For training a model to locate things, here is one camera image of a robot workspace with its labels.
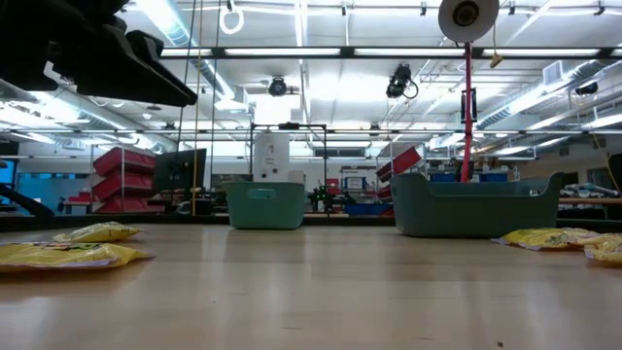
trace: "teal plastic bin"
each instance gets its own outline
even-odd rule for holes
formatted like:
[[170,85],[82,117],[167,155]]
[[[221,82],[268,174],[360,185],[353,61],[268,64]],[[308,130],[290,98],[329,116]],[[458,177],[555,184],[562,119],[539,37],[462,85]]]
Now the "teal plastic bin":
[[409,236],[438,238],[499,238],[520,228],[554,228],[562,176],[462,184],[398,175],[391,181],[396,225]]
[[296,229],[304,218],[304,185],[226,182],[229,221],[240,229]]

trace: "white cylinder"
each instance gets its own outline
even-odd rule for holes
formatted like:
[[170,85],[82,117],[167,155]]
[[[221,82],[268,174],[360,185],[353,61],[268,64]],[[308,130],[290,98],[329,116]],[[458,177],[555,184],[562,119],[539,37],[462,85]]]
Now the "white cylinder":
[[255,140],[255,182],[288,182],[290,135],[266,131]]

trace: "tape roll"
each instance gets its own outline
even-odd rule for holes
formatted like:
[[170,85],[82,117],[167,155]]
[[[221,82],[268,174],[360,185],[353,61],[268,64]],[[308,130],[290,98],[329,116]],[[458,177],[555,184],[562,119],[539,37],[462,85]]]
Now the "tape roll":
[[443,0],[438,24],[450,40],[468,43],[488,33],[498,15],[499,0]]

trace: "table surface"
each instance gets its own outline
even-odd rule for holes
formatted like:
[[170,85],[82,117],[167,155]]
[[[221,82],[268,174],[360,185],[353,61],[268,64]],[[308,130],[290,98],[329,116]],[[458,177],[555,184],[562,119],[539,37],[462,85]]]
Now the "table surface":
[[622,198],[560,198],[560,204],[622,205]]
[[394,227],[140,227],[127,245],[152,261],[0,274],[0,348],[572,350],[622,339],[622,270],[581,252]]

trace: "plastic bag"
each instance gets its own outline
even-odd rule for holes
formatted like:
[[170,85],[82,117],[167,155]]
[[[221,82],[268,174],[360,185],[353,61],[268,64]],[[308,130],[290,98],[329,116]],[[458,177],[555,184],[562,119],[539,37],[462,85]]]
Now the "plastic bag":
[[118,240],[125,240],[138,232],[140,232],[140,229],[138,228],[127,227],[119,223],[110,222],[80,228],[71,233],[59,234],[54,237],[54,241],[82,243],[114,242]]
[[5,243],[0,244],[0,271],[117,267],[152,257],[108,243]]
[[500,244],[519,245],[530,250],[580,249],[585,239],[597,233],[581,228],[532,228],[518,229],[502,238],[493,239]]
[[589,259],[622,265],[622,234],[602,234],[585,243],[585,256]]

